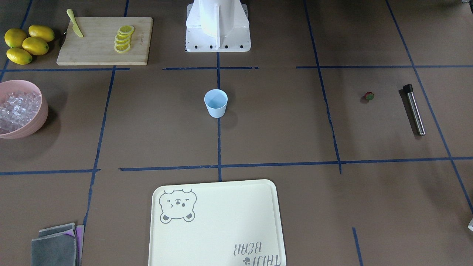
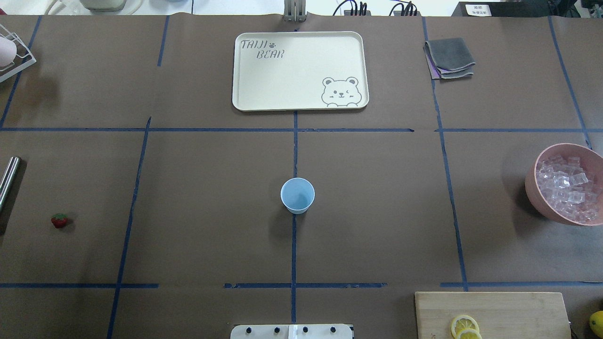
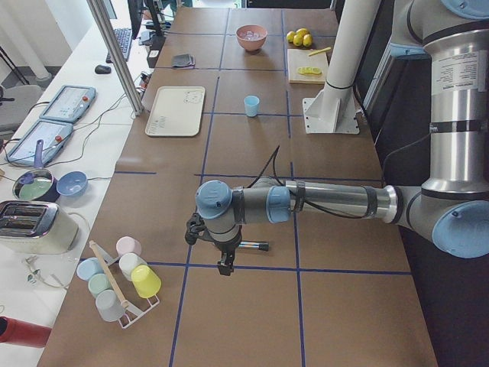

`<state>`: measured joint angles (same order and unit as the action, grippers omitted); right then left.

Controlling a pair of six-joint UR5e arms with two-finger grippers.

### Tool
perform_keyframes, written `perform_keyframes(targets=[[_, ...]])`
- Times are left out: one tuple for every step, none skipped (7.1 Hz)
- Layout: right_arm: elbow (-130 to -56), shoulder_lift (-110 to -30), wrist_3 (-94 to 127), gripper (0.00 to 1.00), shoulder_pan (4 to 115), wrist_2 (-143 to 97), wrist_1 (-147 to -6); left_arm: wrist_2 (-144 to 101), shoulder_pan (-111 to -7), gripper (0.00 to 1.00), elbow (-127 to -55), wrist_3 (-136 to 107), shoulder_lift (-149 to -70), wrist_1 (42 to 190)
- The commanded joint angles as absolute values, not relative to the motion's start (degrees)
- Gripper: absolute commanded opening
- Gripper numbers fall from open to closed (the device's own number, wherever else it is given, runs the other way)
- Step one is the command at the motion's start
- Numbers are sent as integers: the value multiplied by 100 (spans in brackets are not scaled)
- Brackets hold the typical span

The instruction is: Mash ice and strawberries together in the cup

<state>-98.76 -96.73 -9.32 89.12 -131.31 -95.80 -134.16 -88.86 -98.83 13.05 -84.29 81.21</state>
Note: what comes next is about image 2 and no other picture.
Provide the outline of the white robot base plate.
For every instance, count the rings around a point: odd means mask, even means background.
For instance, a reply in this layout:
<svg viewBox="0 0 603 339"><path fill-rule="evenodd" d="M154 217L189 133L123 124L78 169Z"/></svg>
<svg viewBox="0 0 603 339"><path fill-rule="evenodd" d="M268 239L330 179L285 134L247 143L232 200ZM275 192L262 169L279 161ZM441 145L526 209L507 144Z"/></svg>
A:
<svg viewBox="0 0 603 339"><path fill-rule="evenodd" d="M353 339L353 326L325 324L242 324L235 326L231 339Z"/></svg>

